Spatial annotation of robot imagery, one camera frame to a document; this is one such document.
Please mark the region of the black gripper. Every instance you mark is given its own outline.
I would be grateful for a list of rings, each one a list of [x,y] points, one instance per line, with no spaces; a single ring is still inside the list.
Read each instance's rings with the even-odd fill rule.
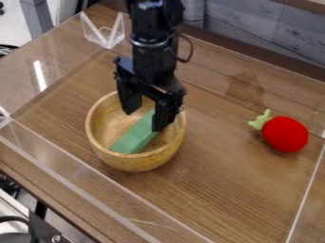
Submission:
[[[186,95],[185,87],[175,77],[176,65],[186,61],[178,56],[179,38],[168,37],[148,42],[131,37],[130,41],[132,56],[114,58],[122,109],[131,115],[142,107],[142,97],[152,99],[152,130],[162,132],[174,123]]]

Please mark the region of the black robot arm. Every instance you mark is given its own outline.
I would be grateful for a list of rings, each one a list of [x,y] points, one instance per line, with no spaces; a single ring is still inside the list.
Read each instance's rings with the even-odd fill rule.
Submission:
[[[131,19],[132,56],[114,58],[116,90],[124,113],[142,107],[142,98],[155,102],[152,130],[160,132],[180,112],[186,89],[175,77],[180,0],[126,0]]]

